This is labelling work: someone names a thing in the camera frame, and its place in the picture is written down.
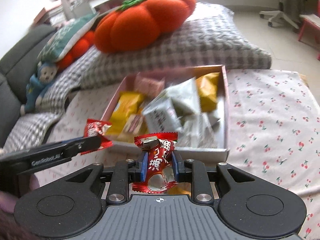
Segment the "cherry print tablecloth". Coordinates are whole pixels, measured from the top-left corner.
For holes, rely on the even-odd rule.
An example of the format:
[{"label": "cherry print tablecloth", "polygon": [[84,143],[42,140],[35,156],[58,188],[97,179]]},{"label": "cherry print tablecloth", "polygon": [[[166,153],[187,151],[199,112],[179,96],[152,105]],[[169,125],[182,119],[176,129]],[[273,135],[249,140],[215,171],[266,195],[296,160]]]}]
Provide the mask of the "cherry print tablecloth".
[{"label": "cherry print tablecloth", "polygon": [[[308,210],[300,231],[320,235],[320,110],[296,72],[231,70],[228,163],[298,194]],[[87,118],[99,119],[117,85],[79,92],[48,142],[81,136]],[[93,162],[114,165],[127,155],[108,150],[77,156],[37,173],[47,184]]]}]

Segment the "red candy wrapper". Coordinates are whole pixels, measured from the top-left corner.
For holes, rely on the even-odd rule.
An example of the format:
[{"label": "red candy wrapper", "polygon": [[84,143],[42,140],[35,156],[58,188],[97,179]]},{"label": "red candy wrapper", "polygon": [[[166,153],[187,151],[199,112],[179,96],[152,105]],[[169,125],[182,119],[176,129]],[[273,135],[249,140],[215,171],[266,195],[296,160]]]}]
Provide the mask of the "red candy wrapper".
[{"label": "red candy wrapper", "polygon": [[133,183],[132,190],[162,193],[177,184],[169,163],[177,139],[177,132],[152,133],[134,138],[134,143],[148,152],[148,170],[146,180]]},{"label": "red candy wrapper", "polygon": [[[84,128],[84,137],[99,135],[101,137],[101,144],[98,150],[111,147],[112,141],[110,141],[107,137],[104,136],[106,130],[108,130],[110,126],[111,126],[110,122],[88,119],[87,124],[85,125],[85,128]],[[81,155],[87,154],[90,152],[95,152],[98,150],[83,152],[81,153]]]}]

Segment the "white container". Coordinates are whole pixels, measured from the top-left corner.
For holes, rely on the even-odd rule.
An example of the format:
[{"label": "white container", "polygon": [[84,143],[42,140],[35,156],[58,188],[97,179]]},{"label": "white container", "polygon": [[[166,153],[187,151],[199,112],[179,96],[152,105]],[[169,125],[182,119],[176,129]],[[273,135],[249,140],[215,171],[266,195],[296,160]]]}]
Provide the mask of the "white container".
[{"label": "white container", "polygon": [[[140,72],[144,77],[161,80],[165,78],[166,84],[180,83],[192,77],[201,77],[208,73],[220,72],[220,80],[217,93],[217,109],[213,112],[220,120],[213,126],[217,148],[191,148],[191,147],[176,147],[175,151],[180,153],[183,159],[196,159],[206,164],[215,164],[225,162],[228,157],[228,122],[229,122],[229,95],[228,81],[226,69],[223,65],[195,66],[184,68],[166,68],[162,70],[154,70],[148,72]],[[119,101],[121,91],[133,90],[135,74],[126,76],[119,85],[115,95],[111,99],[107,109],[105,110],[101,120],[107,121],[110,119],[113,110]],[[121,152],[124,154],[132,154],[138,156],[141,153],[133,143],[113,141],[113,146],[110,148],[112,152]]]}]

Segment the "gray and white checkered cushion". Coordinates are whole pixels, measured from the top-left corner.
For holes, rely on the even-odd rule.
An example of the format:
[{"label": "gray and white checkered cushion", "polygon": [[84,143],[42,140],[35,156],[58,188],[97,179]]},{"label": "gray and white checkered cushion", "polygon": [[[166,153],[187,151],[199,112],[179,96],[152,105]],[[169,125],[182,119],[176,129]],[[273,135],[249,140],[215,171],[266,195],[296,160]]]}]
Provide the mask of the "gray and white checkered cushion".
[{"label": "gray and white checkered cushion", "polygon": [[213,64],[224,64],[228,69],[268,69],[271,55],[242,36],[232,11],[222,5],[198,2],[182,27],[149,47],[99,53],[84,73],[81,88],[98,88],[119,82],[129,73],[155,68]]},{"label": "gray and white checkered cushion", "polygon": [[237,30],[233,12],[221,5],[197,3],[181,28],[146,49],[103,54],[94,46],[57,78],[45,94],[38,114],[21,117],[4,150],[11,152],[42,143],[51,124],[65,113],[69,92],[99,88],[129,73],[164,67],[225,64],[227,68],[268,69],[271,55],[252,45]]}]

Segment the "baseboard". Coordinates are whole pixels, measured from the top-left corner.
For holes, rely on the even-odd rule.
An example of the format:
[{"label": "baseboard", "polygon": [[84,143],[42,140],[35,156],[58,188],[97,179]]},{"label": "baseboard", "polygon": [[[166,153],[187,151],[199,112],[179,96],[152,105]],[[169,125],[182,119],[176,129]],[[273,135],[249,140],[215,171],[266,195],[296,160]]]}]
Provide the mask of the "baseboard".
[{"label": "baseboard", "polygon": [[228,5],[226,6],[234,12],[260,12],[260,11],[275,11],[277,8],[251,6],[251,5]]}]

